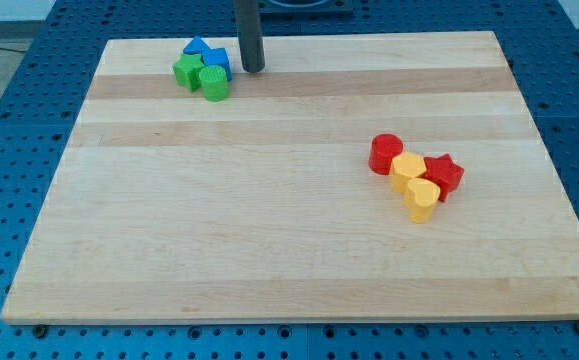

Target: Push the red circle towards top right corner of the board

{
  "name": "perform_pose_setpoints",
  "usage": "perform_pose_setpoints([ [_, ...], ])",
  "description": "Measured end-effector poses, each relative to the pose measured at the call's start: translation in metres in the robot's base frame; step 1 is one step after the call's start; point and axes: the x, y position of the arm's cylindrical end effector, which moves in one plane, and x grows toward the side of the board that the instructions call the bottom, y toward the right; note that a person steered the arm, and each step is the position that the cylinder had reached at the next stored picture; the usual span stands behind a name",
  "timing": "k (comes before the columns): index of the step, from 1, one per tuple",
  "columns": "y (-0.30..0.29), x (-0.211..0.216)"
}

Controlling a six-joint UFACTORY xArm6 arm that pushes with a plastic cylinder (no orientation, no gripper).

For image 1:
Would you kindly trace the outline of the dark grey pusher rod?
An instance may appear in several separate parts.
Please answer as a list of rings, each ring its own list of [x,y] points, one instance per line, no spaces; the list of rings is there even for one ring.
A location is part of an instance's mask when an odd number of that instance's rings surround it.
[[[248,73],[259,73],[265,67],[259,3],[234,0],[234,14],[242,67]]]

